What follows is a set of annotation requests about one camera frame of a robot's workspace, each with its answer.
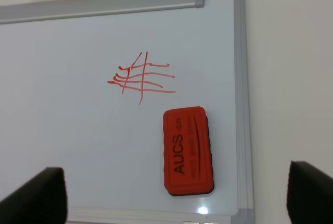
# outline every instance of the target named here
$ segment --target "whiteboard eraser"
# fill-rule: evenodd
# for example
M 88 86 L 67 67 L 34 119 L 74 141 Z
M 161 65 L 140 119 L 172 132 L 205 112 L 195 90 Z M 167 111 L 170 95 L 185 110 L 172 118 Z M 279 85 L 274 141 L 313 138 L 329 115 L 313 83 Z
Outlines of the whiteboard eraser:
M 204 108 L 166 111 L 163 133 L 164 186 L 169 194 L 180 196 L 212 192 L 212 155 Z

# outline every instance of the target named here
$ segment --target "red marker drawing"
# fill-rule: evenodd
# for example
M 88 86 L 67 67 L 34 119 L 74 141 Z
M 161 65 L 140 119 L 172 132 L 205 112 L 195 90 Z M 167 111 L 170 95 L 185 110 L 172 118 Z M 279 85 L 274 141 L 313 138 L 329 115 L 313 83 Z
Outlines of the red marker drawing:
M 127 76 L 123 77 L 120 76 L 119 74 L 116 73 L 116 75 L 113 77 L 113 81 L 108 81 L 108 83 L 110 84 L 116 84 L 120 87 L 122 87 L 122 94 L 124 93 L 125 89 L 130 89 L 130 90 L 137 90 L 141 92 L 141 99 L 139 102 L 139 105 L 141 104 L 143 98 L 144 98 L 144 91 L 151 91 L 151 92 L 159 92 L 159 93 L 175 93 L 176 91 L 169 91 L 169 90 L 153 90 L 153 89 L 145 89 L 144 88 L 144 84 L 150 84 L 153 86 L 157 86 L 160 87 L 161 89 L 163 88 L 162 85 L 154 83 L 154 82 L 150 82 L 150 81 L 146 81 L 145 77 L 148 75 L 155 75 L 155 76 L 164 76 L 164 77 L 170 77 L 170 78 L 175 78 L 175 76 L 171 76 L 169 74 L 162 74 L 162 73 L 157 73 L 157 72 L 146 72 L 146 67 L 147 66 L 153 66 L 153 67 L 159 67 L 159 68 L 166 68 L 169 67 L 169 64 L 153 64 L 153 63 L 148 63 L 148 52 L 146 52 L 146 58 L 144 61 L 144 64 L 141 65 L 135 65 L 136 62 L 139 60 L 139 58 L 141 57 L 142 52 L 139 54 L 139 56 L 135 59 L 135 61 L 132 63 L 132 65 L 130 67 L 127 68 L 122 68 L 121 66 L 119 66 L 118 68 L 122 71 L 127 71 Z M 134 76 L 130 76 L 131 74 L 131 70 L 133 69 L 138 69 L 142 67 L 142 73 L 141 74 L 136 74 Z M 131 80 L 132 78 L 135 77 L 141 77 L 141 79 L 139 80 Z M 136 88 L 133 86 L 128 86 L 128 83 L 132 83 L 132 84 L 140 84 L 140 88 Z

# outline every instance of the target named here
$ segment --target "red scribble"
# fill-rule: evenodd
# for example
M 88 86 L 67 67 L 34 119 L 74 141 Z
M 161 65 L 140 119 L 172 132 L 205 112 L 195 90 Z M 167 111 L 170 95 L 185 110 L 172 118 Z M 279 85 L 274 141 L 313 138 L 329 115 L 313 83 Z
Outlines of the red scribble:
M 135 61 L 132 63 L 132 65 L 130 67 L 127 67 L 127 68 L 122 68 L 121 66 L 118 67 L 122 71 L 125 71 L 125 70 L 127 71 L 127 76 L 126 77 L 120 76 L 119 74 L 116 73 L 116 75 L 113 77 L 113 81 L 108 81 L 108 83 L 115 84 L 115 85 L 118 85 L 119 87 L 121 87 L 122 88 L 122 94 L 124 93 L 125 89 L 140 91 L 141 92 L 141 99 L 140 99 L 139 105 L 141 104 L 141 102 L 144 98 L 144 91 L 159 92 L 159 93 L 175 93 L 176 91 L 153 90 L 153 89 L 145 89 L 144 88 L 144 84 L 150 84 L 150 85 L 153 85 L 153 86 L 158 86 L 160 88 L 163 88 L 163 86 L 160 85 L 160 84 L 150 82 L 150 81 L 145 81 L 145 76 L 147 76 L 147 75 L 157 75 L 157 76 L 164 76 L 164 77 L 170 77 L 170 78 L 175 78 L 175 76 L 171 76 L 169 74 L 157 73 L 157 72 L 145 72 L 147 66 L 159 67 L 159 68 L 166 68 L 166 67 L 170 66 L 169 64 L 148 63 L 147 62 L 148 52 L 146 52 L 146 57 L 145 57 L 144 64 L 135 66 L 136 62 L 139 60 L 141 55 L 142 55 L 142 52 L 140 52 L 139 56 L 135 59 Z M 136 69 L 136 68 L 140 68 L 140 67 L 143 68 L 141 74 L 136 74 L 134 76 L 130 76 L 131 70 Z M 131 81 L 130 79 L 132 79 L 134 77 L 142 77 L 142 78 L 141 78 L 141 80 Z M 134 83 L 134 84 L 139 83 L 139 84 L 141 84 L 141 88 L 127 86 L 128 83 Z

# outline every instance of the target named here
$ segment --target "whiteboard frame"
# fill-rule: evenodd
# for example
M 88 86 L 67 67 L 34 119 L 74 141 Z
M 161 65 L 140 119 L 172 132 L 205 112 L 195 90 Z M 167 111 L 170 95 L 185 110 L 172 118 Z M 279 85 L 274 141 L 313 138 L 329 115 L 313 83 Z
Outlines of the whiteboard frame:
M 204 0 L 51 1 L 0 6 L 0 24 L 199 7 L 204 7 Z M 245 0 L 234 0 L 234 29 L 238 213 L 234 216 L 205 216 L 165 211 L 71 208 L 69 221 L 117 224 L 171 224 L 184 221 L 219 224 L 254 223 Z

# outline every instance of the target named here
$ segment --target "white board surface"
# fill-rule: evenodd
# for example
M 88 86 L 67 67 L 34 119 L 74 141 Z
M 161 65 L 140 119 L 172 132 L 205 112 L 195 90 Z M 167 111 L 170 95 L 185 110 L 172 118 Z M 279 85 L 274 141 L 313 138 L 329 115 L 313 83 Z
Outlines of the white board surface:
M 204 8 L 0 26 L 0 199 L 60 166 L 70 209 L 237 213 L 233 6 L 206 0 Z M 146 72 L 175 78 L 145 80 L 175 93 L 145 91 L 139 105 L 139 91 L 107 83 L 126 76 L 118 66 L 140 52 L 139 65 L 146 52 L 148 62 L 170 64 Z M 215 189 L 173 197 L 163 185 L 162 116 L 189 106 L 208 116 Z

